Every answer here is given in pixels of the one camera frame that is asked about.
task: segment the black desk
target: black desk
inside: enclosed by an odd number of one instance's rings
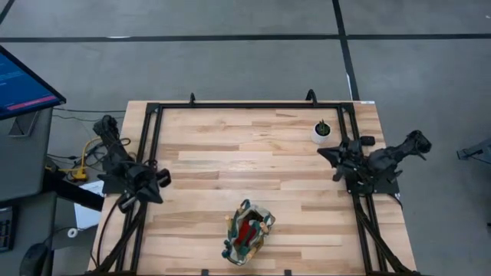
[[[14,248],[0,253],[0,275],[18,275],[27,249],[52,233],[57,196],[98,211],[104,203],[103,197],[44,171],[51,113],[52,109],[40,111],[29,137],[8,136],[13,120],[0,121],[0,205],[19,210]],[[45,274],[50,275],[52,255],[47,263]]]
[[[8,136],[14,120],[0,120],[0,202],[36,195],[43,188],[51,108],[39,112],[29,137]]]
[[[14,249],[0,254],[0,274],[18,275],[25,252],[43,242],[53,231],[56,194],[48,192],[18,200],[18,221]],[[51,275],[53,254],[44,263],[43,275]]]

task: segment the keyboard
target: keyboard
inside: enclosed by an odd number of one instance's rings
[[[14,206],[0,208],[0,253],[14,248],[16,219]]]

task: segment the monitor stand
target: monitor stand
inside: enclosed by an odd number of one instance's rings
[[[15,118],[12,128],[8,132],[10,137],[28,137],[31,135],[36,120],[38,118],[38,112],[31,112],[24,115],[19,115]]]

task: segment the yellow cable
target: yellow cable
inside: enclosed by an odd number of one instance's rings
[[[93,138],[92,140],[88,141],[85,146],[84,146],[84,150],[82,151],[82,162],[81,162],[81,167],[80,169],[85,169],[84,165],[85,165],[85,152],[87,151],[87,148],[89,147],[90,144],[92,144],[94,141],[97,141],[97,140],[100,140],[101,138],[98,136],[98,137],[95,137]]]
[[[89,147],[89,145],[91,145],[94,141],[97,141],[97,140],[100,140],[101,138],[98,136],[98,137],[95,137],[93,138],[92,140],[88,141],[87,143],[85,143],[85,146],[84,146],[84,149],[82,151],[82,160],[81,160],[81,166],[78,167],[78,168],[73,168],[73,169],[58,169],[60,172],[80,172],[80,173],[83,173],[83,170],[88,168],[85,165],[85,153],[87,152],[87,148]],[[45,169],[51,169],[51,167],[49,166],[45,166],[44,167]]]

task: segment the butcher block tabletop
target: butcher block tabletop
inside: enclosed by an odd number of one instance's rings
[[[127,106],[121,137],[131,139],[129,153],[137,152],[146,105],[131,101]],[[354,102],[354,108],[360,134],[377,142],[365,152],[385,147],[375,104]],[[155,116],[143,159],[150,151]],[[198,275],[207,269],[210,275],[285,270],[293,275],[364,275],[352,198],[344,180],[331,180],[335,169],[311,141],[312,128],[322,119],[331,125],[331,135],[321,146],[338,146],[341,133],[332,109],[165,109],[157,161],[159,169],[171,172],[172,183],[160,190],[163,204],[148,205],[137,273]],[[117,197],[109,195],[104,201],[94,255]],[[276,222],[264,247],[239,267],[221,252],[227,232],[224,217],[233,215],[244,199],[268,209]],[[387,195],[374,195],[374,201],[382,237],[402,263],[415,270],[400,206]],[[123,224],[124,214],[116,209],[107,223],[101,258],[120,238]],[[374,243],[368,240],[377,270]]]

